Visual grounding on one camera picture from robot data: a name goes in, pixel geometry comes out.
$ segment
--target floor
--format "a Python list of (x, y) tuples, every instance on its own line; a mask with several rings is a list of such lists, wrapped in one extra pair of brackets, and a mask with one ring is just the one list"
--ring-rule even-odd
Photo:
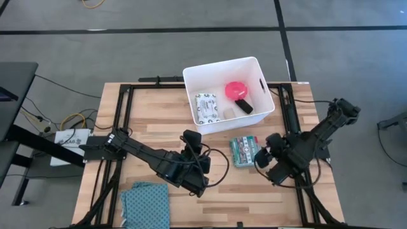
[[(267, 80), (289, 80), (279, 31), (4, 35), (4, 31), (277, 27), (273, 1), (106, 0), (94, 10), (77, 0), (3, 2), (8, 4), (0, 16), (0, 61), (38, 62), (39, 75), (89, 94), (100, 95), (105, 82), (181, 75), (188, 66), (247, 56), (259, 60)], [(407, 25), (407, 2), (401, 0), (283, 0), (280, 4), (286, 27), (340, 30)], [(315, 99), (343, 97), (362, 108), (358, 122), (337, 131), (329, 147), (341, 206), (350, 225), (407, 225), (407, 193), (401, 188), (407, 169), (385, 156), (376, 131), (378, 121), (407, 110), (407, 31), (403, 28), (287, 32), (292, 56), (288, 61), (298, 81), (311, 83)], [(41, 79), (34, 81), (28, 97), (55, 122), (85, 108), (97, 109), (99, 104), (97, 99), (66, 92)], [(35, 111), (29, 102), (24, 106)], [(326, 108), (317, 105), (321, 119)], [(24, 117), (16, 122), (36, 132)], [(407, 164), (402, 136), (398, 127), (381, 132), (389, 154)], [(20, 153), (31, 152), (21, 148)], [(12, 167), (9, 174), (21, 172)], [(31, 204), (11, 207), (19, 180), (8, 177), (0, 190), (0, 228), (70, 224), (80, 177), (31, 181), (25, 194)]]

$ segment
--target yellow cable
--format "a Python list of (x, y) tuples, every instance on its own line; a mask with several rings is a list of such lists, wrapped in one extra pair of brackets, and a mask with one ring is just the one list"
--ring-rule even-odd
[(81, 127), (81, 128), (83, 128), (83, 127), (85, 126), (86, 119), (85, 119), (85, 117), (83, 116), (83, 114), (81, 114), (81, 113), (74, 113), (74, 114), (70, 114), (68, 117), (66, 117), (66, 118), (64, 119), (64, 121), (61, 122), (61, 126), (60, 126), (60, 128), (59, 128), (61, 131), (64, 130), (64, 124), (65, 124), (65, 122), (67, 121), (67, 119), (70, 118), (70, 117), (72, 117), (72, 116), (80, 116), (80, 117), (82, 117), (83, 123), (82, 123), (82, 127)]
[(42, 125), (44, 126), (41, 122), (39, 122), (39, 120), (37, 119), (37, 117), (34, 117), (32, 114), (27, 113), (23, 110), (20, 111), (23, 115), (26, 115), (28, 118), (30, 118), (32, 121), (36, 122), (38, 125)]
[(104, 0), (101, 0), (101, 1), (100, 1), (99, 3), (97, 3), (95, 6), (88, 6), (88, 5), (86, 5), (85, 0), (82, 0), (83, 5), (84, 5), (86, 8), (88, 8), (88, 9), (94, 9), (94, 8), (100, 6), (103, 2), (104, 2)]

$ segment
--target wooden table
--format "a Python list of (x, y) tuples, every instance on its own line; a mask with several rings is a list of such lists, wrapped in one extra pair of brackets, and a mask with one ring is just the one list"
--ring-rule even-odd
[[(96, 123), (100, 127), (108, 127), (113, 123), (120, 84), (106, 83), (104, 86), (96, 119)], [(296, 99), (306, 101), (313, 99), (308, 83), (293, 83), (293, 92)], [(220, 185), (207, 188), (201, 198), (190, 197), (189, 192), (184, 188), (176, 188), (169, 184), (171, 226), (236, 226), (237, 221), (242, 221), (244, 226), (301, 225), (295, 190), (273, 187), (269, 181), (257, 174), (254, 168), (238, 169), (232, 165), (229, 140), (233, 137), (256, 135), (260, 143), (265, 145), (265, 138), (270, 134), (278, 132), (284, 135), (279, 98), (276, 95), (272, 96), (275, 111), (260, 123), (203, 136), (202, 142), (212, 148), (220, 149), (228, 156), (231, 162), (229, 173)], [(310, 130), (318, 124), (314, 104), (297, 102), (296, 107), (302, 131)], [(124, 114), (124, 110), (125, 106), (122, 107), (122, 114)], [(130, 128), (134, 131), (132, 138), (152, 148), (174, 151), (183, 149), (184, 144), (179, 136), (186, 129), (195, 130), (185, 89), (135, 90)], [(96, 135), (107, 135), (108, 133), (109, 130), (95, 129)], [(214, 183), (223, 175), (226, 162), (221, 155), (216, 153), (212, 153), (210, 157), (212, 164), (207, 177), (210, 179), (209, 183)], [(325, 163), (321, 163), (321, 165), (322, 176), (315, 185), (315, 192), (326, 209), (336, 219), (343, 221), (331, 169)], [(89, 210), (98, 166), (99, 162), (86, 164), (72, 223), (78, 222)], [(310, 172), (315, 178), (317, 175), (315, 162), (311, 164)], [(103, 169), (100, 172), (96, 197), (99, 195), (102, 174)], [(134, 156), (128, 156), (121, 171), (119, 193), (130, 189), (136, 181), (165, 183), (146, 163)], [(287, 179), (283, 184), (294, 183)], [(304, 197), (308, 220), (312, 222), (312, 212), (305, 193)], [(107, 220), (109, 201), (110, 197), (107, 197), (102, 222)], [(120, 225), (122, 221), (120, 214), (121, 201), (118, 198), (114, 226)]]

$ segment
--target red lid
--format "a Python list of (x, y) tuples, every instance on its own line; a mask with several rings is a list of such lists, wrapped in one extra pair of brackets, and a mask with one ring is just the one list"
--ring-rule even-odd
[(226, 85), (224, 92), (227, 98), (236, 101), (239, 99), (244, 99), (247, 95), (247, 87), (242, 82), (231, 82)]

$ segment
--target blue cloth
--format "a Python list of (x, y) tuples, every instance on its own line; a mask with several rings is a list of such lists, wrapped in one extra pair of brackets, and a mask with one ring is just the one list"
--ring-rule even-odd
[(120, 195), (122, 225), (129, 229), (170, 228), (170, 206), (166, 184), (136, 182)]

